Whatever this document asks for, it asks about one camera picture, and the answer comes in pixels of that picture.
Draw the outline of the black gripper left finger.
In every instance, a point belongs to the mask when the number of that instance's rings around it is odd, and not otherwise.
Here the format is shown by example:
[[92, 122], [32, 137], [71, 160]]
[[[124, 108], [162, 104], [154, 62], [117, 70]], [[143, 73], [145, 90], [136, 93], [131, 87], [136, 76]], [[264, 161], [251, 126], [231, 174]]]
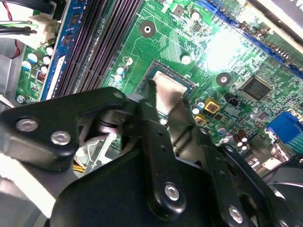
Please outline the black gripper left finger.
[[121, 156], [142, 153], [149, 209], [161, 220], [176, 220], [187, 207], [187, 196], [174, 164], [176, 150], [169, 129], [160, 124], [155, 101], [156, 86], [151, 82], [139, 101], [107, 87], [6, 110], [0, 115], [5, 137], [0, 175], [52, 215], [60, 194], [81, 178], [62, 177], [71, 173], [77, 150], [101, 135], [104, 116], [124, 111], [124, 119], [118, 122]]

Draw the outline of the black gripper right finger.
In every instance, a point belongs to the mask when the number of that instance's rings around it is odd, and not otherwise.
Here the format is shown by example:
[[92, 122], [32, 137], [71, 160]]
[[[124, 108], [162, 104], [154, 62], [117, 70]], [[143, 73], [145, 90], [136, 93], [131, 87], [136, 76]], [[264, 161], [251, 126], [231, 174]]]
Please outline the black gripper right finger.
[[170, 113], [170, 136], [177, 157], [206, 174], [206, 196], [217, 227], [292, 227], [294, 213], [230, 146], [217, 147], [194, 122], [187, 100]]

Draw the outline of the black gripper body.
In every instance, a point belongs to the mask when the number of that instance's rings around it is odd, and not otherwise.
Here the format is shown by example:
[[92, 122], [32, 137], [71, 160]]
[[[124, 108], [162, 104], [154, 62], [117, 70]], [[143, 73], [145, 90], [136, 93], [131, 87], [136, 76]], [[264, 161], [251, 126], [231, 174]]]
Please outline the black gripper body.
[[187, 196], [185, 211], [172, 221], [161, 220], [148, 207], [143, 155], [125, 154], [71, 183], [57, 198], [50, 218], [53, 227], [223, 227], [206, 174], [174, 160]]

